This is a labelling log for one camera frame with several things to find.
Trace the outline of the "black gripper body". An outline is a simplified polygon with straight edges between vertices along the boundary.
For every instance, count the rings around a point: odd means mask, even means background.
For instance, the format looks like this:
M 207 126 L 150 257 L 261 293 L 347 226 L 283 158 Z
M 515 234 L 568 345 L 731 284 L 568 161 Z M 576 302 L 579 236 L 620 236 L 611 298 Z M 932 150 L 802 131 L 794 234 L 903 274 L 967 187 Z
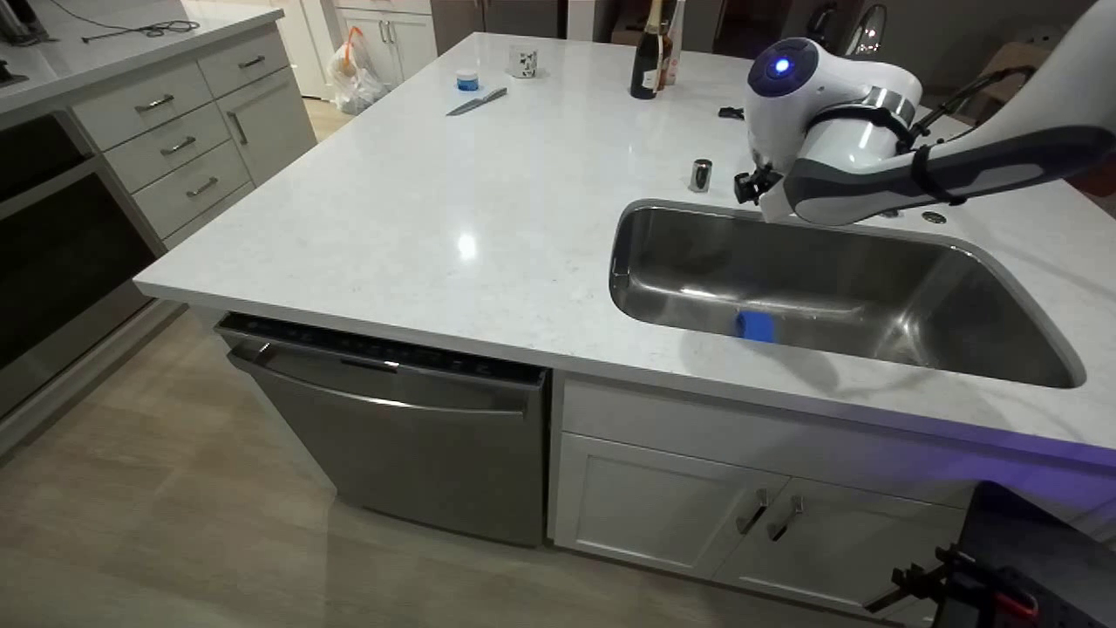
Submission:
M 731 179 L 731 196 L 738 201 L 761 201 L 781 180 L 774 164 L 755 164 L 754 171 L 738 171 Z

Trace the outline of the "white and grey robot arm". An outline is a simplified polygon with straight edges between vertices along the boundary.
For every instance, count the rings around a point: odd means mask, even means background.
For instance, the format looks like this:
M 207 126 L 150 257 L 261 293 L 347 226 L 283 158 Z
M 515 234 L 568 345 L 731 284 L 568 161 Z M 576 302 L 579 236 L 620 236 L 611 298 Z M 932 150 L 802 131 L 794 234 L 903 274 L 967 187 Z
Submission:
M 945 144 L 917 140 L 919 79 L 894 62 L 788 36 L 747 70 L 742 111 L 768 218 L 847 226 L 912 204 L 1068 179 L 1116 144 L 1116 0 L 1090 7 L 991 119 Z

